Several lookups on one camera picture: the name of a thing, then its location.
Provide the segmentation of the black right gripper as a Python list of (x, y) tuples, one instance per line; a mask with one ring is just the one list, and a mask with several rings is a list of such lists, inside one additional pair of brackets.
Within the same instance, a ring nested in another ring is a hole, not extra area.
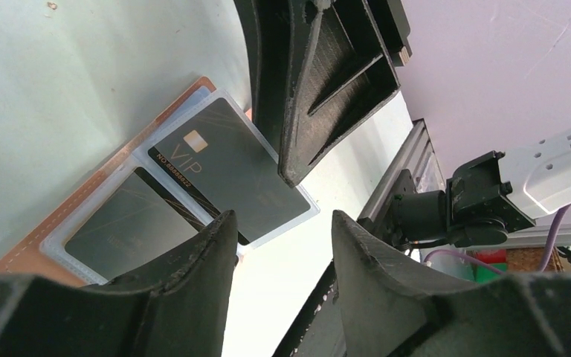
[(234, 4), (248, 56), (252, 120), (278, 152), (280, 176), (297, 186), (399, 91), (395, 66), (406, 66), (413, 54), (404, 6), (401, 0)]

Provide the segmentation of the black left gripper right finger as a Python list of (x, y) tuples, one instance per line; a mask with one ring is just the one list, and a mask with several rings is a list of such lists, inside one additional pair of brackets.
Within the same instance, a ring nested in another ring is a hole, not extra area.
[(340, 210), (332, 250), (349, 356), (571, 356), (571, 274), (462, 280)]

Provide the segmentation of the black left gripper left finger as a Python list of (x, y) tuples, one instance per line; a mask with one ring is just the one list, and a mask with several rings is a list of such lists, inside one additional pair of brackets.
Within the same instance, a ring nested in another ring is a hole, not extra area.
[(228, 210), (103, 285), (0, 274), (0, 356), (220, 356), (237, 237)]

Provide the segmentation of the black VIP card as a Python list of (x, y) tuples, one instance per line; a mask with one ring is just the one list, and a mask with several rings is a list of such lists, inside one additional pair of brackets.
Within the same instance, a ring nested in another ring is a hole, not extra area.
[(177, 116), (147, 155), (209, 215), (233, 210), (241, 245), (257, 247), (320, 211), (281, 179), (275, 151), (222, 94)]

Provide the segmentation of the pink leather card holder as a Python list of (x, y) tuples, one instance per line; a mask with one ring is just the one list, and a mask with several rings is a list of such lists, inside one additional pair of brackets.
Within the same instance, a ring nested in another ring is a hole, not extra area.
[[(146, 169), (156, 181), (203, 222), (204, 227), (209, 225), (221, 213), (217, 216), (206, 213), (147, 155), (147, 150), (151, 147), (155, 136), (169, 126), (177, 116), (197, 107), (214, 94), (226, 96), (239, 109), (225, 91), (218, 90), (208, 78), (199, 78), (137, 137), (112, 156), (53, 213), (6, 253), (0, 259), (0, 273), (40, 274), (72, 286), (107, 283), (108, 280), (67, 254), (65, 244), (136, 167)], [(248, 119), (241, 109), (239, 112)], [(241, 245), (238, 230), (236, 252), (239, 257), (261, 245), (257, 247)]]

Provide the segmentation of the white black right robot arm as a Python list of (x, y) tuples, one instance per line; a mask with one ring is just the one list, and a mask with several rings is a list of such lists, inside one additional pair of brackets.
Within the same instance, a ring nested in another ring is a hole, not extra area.
[[(252, 114), (297, 186), (399, 90), (412, 50), (400, 1), (237, 1)], [(385, 173), (358, 218), (399, 249), (499, 245), (571, 205), (571, 130), (458, 167), (446, 188), (417, 193)]]

